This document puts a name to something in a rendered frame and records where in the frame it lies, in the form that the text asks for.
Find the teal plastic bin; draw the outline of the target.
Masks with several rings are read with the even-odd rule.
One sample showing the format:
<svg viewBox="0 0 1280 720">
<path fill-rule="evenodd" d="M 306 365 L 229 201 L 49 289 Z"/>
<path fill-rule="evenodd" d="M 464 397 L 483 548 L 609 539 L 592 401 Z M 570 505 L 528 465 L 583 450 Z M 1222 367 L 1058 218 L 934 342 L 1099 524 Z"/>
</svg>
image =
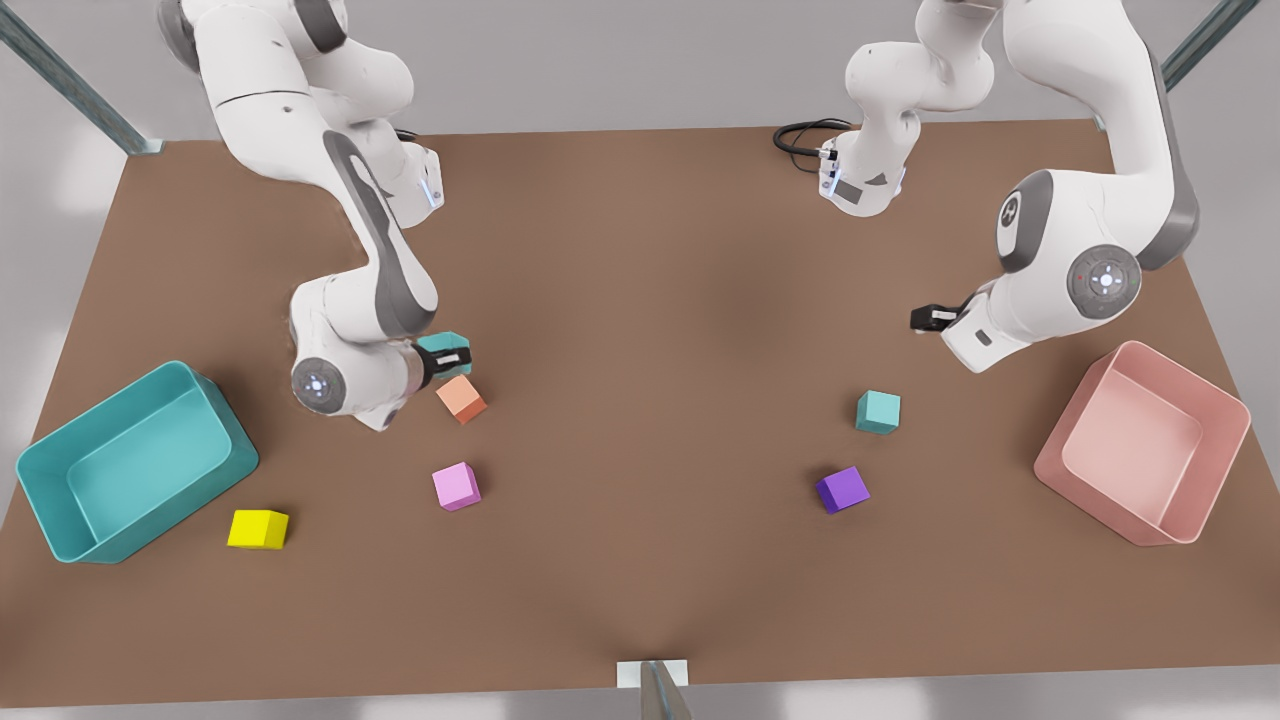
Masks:
<svg viewBox="0 0 1280 720">
<path fill-rule="evenodd" d="M 116 564 L 259 461 L 220 388 L 169 361 L 33 442 L 15 473 L 58 561 Z"/>
</svg>

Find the pink cube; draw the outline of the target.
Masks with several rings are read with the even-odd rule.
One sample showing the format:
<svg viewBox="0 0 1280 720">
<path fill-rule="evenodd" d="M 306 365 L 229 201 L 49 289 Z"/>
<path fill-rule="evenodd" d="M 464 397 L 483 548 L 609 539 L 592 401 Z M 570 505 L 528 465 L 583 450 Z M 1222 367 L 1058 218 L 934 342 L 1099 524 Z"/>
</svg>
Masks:
<svg viewBox="0 0 1280 720">
<path fill-rule="evenodd" d="M 467 462 L 457 462 L 431 474 L 439 505 L 445 511 L 456 511 L 477 503 L 483 497 L 474 469 Z"/>
</svg>

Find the pink plastic bin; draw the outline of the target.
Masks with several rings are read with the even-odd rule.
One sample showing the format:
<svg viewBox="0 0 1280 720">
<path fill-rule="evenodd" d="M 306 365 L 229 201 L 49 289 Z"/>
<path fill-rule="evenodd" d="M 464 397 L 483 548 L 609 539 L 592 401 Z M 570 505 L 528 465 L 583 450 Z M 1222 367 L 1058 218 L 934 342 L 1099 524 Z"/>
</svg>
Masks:
<svg viewBox="0 0 1280 720">
<path fill-rule="evenodd" d="M 1238 397 L 1128 341 L 1088 368 L 1033 470 L 1133 544 L 1189 544 L 1249 429 Z"/>
</svg>

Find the purple cube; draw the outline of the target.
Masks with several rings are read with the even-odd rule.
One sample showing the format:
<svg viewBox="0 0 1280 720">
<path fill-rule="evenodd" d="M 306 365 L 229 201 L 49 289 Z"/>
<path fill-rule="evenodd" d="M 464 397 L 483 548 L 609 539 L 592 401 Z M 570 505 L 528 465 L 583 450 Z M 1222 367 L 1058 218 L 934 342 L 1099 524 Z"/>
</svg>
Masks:
<svg viewBox="0 0 1280 720">
<path fill-rule="evenodd" d="M 870 491 L 856 465 L 824 465 L 813 471 L 815 492 L 828 515 L 835 515 L 870 498 Z"/>
</svg>

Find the silver frame post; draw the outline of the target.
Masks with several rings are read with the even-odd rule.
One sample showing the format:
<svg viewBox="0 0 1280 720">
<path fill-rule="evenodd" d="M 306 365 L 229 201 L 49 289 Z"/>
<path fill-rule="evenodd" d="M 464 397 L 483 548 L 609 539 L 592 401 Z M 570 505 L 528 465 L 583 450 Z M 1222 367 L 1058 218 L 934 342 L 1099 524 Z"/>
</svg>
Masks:
<svg viewBox="0 0 1280 720">
<path fill-rule="evenodd" d="M 640 720 L 692 720 L 682 694 L 689 685 L 686 659 L 617 662 L 616 685 L 640 691 Z"/>
<path fill-rule="evenodd" d="M 160 138 L 143 137 L 96 88 L 0 0 L 0 42 L 59 92 L 82 117 L 129 156 L 163 151 Z"/>
<path fill-rule="evenodd" d="M 1280 65 L 1280 0 L 1123 0 L 1171 108 L 1236 114 L 1274 92 L 1256 83 Z"/>
</svg>

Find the yellow cube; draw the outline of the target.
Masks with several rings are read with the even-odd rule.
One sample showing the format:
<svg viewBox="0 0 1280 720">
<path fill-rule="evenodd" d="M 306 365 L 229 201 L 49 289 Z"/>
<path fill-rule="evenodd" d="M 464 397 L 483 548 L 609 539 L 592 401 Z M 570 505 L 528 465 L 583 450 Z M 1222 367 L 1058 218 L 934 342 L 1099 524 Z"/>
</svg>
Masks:
<svg viewBox="0 0 1280 720">
<path fill-rule="evenodd" d="M 227 537 L 227 547 L 238 550 L 282 550 L 289 516 L 266 509 L 237 509 Z"/>
</svg>

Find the orange cube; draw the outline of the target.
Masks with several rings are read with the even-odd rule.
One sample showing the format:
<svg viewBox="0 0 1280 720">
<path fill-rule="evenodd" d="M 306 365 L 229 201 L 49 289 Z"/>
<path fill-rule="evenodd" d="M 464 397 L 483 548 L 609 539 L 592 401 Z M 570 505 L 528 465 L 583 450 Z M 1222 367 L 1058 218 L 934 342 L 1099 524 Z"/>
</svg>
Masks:
<svg viewBox="0 0 1280 720">
<path fill-rule="evenodd" d="M 468 375 L 452 377 L 435 389 L 436 397 L 462 425 L 475 419 L 488 405 Z"/>
</svg>

